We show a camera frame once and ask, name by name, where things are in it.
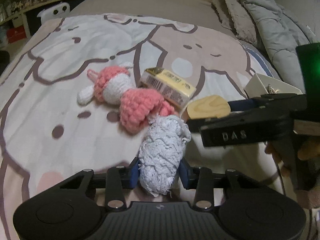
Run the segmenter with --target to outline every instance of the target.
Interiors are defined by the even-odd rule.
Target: crocheted bunny toy
[[[127,67],[105,67],[99,73],[89,69],[88,77],[94,85],[81,90],[77,96],[79,105],[88,104],[93,97],[99,102],[120,105],[120,122],[132,134],[148,126],[148,119],[159,114],[174,114],[174,107],[154,89],[136,88]]]

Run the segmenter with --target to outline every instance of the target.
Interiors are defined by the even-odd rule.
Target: pillow
[[[212,0],[212,4],[217,10],[221,26],[233,31],[233,21],[231,15],[228,12],[228,7],[226,5],[225,0]]]
[[[258,31],[247,10],[239,0],[225,0],[225,3],[236,29],[236,38],[250,44],[256,44]]]
[[[297,57],[301,33],[293,35],[293,28],[287,25],[288,19],[274,0],[241,0],[250,12],[261,34],[269,58],[283,78],[283,81],[305,92],[301,68]]]

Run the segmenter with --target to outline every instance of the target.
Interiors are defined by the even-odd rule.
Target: crumpled white cloth
[[[175,115],[157,116],[139,150],[140,183],[154,197],[171,188],[191,133]]]

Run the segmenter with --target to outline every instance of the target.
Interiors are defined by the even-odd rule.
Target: yellow box
[[[179,108],[185,107],[196,91],[187,81],[160,67],[146,69],[140,82],[148,88],[156,89],[166,100]]]

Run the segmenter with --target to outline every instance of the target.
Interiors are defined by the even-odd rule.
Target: barcode
[[[173,91],[170,95],[170,99],[181,105],[183,102],[183,99],[181,98],[181,95],[177,91]]]
[[[168,99],[171,99],[172,101],[177,103],[179,106],[183,102],[183,99],[181,98],[181,95],[177,91],[173,90],[169,86],[165,87],[165,89],[163,90],[162,94],[164,95],[164,97],[166,97]]]
[[[155,90],[160,91],[163,86],[163,83],[152,76],[148,76],[146,80],[146,85],[149,85],[153,87]]]

